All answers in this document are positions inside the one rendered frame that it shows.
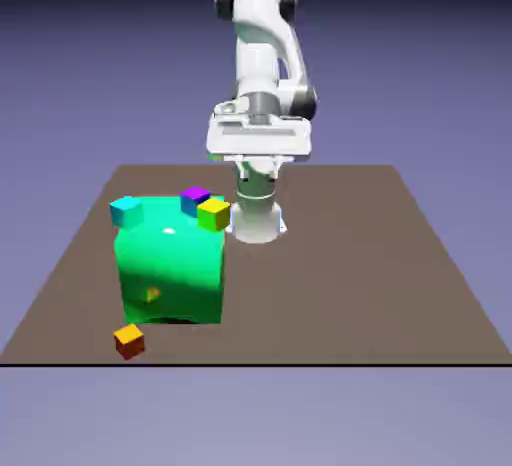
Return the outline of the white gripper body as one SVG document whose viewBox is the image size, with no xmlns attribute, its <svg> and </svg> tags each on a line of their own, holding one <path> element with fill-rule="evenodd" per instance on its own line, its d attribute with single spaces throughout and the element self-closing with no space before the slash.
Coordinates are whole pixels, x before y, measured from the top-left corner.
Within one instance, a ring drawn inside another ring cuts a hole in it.
<svg viewBox="0 0 512 466">
<path fill-rule="evenodd" d="M 269 116 L 269 124 L 251 124 L 246 114 L 212 115 L 206 149 L 216 157 L 277 156 L 308 158 L 311 123 L 304 118 Z"/>
</svg>

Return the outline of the small purple cube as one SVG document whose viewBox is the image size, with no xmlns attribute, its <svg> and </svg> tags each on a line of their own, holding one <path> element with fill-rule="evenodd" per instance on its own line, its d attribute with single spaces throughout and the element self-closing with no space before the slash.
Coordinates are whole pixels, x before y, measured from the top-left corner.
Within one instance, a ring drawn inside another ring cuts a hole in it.
<svg viewBox="0 0 512 466">
<path fill-rule="evenodd" d="M 199 186 L 189 187 L 180 193 L 181 211 L 196 218 L 197 207 L 211 197 L 211 192 Z"/>
</svg>

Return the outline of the small cyan cube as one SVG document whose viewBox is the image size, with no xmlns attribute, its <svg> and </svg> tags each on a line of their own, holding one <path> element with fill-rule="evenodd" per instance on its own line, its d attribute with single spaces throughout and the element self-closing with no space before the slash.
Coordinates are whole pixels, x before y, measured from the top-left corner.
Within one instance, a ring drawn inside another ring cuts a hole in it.
<svg viewBox="0 0 512 466">
<path fill-rule="evenodd" d="M 109 203 L 111 222 L 121 229 L 133 228 L 143 221 L 143 205 L 139 198 L 123 196 Z"/>
</svg>

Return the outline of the small yellow cube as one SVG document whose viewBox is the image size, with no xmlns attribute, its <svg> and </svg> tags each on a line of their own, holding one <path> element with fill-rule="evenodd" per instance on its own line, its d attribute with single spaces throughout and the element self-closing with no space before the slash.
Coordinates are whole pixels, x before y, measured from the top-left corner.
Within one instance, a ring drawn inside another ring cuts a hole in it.
<svg viewBox="0 0 512 466">
<path fill-rule="evenodd" d="M 231 204 L 229 202 L 209 198 L 197 206 L 198 225 L 210 232 L 224 230 L 231 220 Z"/>
</svg>

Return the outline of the small orange cube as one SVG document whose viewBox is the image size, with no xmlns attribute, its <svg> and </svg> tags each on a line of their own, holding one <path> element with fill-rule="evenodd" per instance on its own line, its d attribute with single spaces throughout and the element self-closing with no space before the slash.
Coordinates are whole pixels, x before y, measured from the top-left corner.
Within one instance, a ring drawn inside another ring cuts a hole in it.
<svg viewBox="0 0 512 466">
<path fill-rule="evenodd" d="M 113 337 L 116 350 L 124 360 L 130 360 L 145 351 L 144 333 L 135 324 L 116 330 Z"/>
</svg>

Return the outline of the large green box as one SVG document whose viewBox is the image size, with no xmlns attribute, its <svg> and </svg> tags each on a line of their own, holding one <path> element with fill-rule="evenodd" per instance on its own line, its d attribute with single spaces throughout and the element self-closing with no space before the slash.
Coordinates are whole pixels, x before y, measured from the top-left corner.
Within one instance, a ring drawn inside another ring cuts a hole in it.
<svg viewBox="0 0 512 466">
<path fill-rule="evenodd" d="M 178 196 L 134 196 L 143 221 L 117 228 L 114 253 L 126 321 L 218 324 L 224 295 L 222 231 L 199 227 Z"/>
</svg>

